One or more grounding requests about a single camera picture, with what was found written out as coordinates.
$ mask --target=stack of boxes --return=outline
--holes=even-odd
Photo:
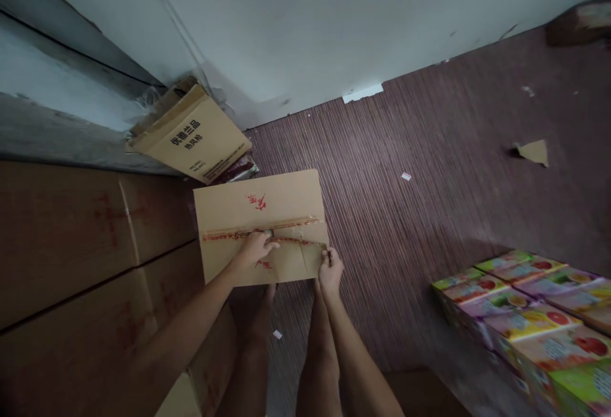
[[[433,287],[449,323],[542,415],[611,416],[611,281],[513,250]]]

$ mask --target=leg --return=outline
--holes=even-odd
[[[270,333],[270,312],[275,293],[275,283],[265,289],[216,412],[219,417],[265,417],[267,336]]]
[[[339,400],[339,364],[327,307],[314,281],[314,304],[307,338],[307,356],[297,393],[297,417],[342,416]]]

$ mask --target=hand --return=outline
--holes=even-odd
[[[236,255],[239,261],[245,265],[251,265],[265,258],[274,248],[280,248],[278,242],[267,243],[271,237],[269,232],[252,232],[247,238],[242,248]]]
[[[323,250],[323,263],[318,271],[318,282],[323,295],[339,297],[339,282],[343,272],[344,263],[337,254],[337,250],[335,248],[329,248],[329,251]]]

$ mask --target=flattened cardboard box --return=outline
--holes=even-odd
[[[177,178],[6,161],[0,174],[0,329],[197,237]]]
[[[236,356],[234,319],[225,305],[204,344],[167,394],[155,417],[214,415],[229,384]]]
[[[203,280],[192,241],[0,336],[3,410],[80,415]]]
[[[129,142],[133,149],[205,184],[252,147],[192,78],[170,89],[132,131],[136,133]]]
[[[238,286],[315,278],[329,238],[318,172],[308,170],[194,191],[206,283],[254,230],[280,248],[244,272]]]

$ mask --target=striped carpet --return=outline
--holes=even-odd
[[[510,247],[611,277],[610,129],[611,53],[535,30],[247,134],[262,176],[318,169],[342,296],[380,368],[429,365],[473,415],[509,416],[529,408],[444,325],[430,283]],[[550,168],[507,155],[538,139]],[[294,414],[311,302],[308,282],[279,288],[270,417]]]

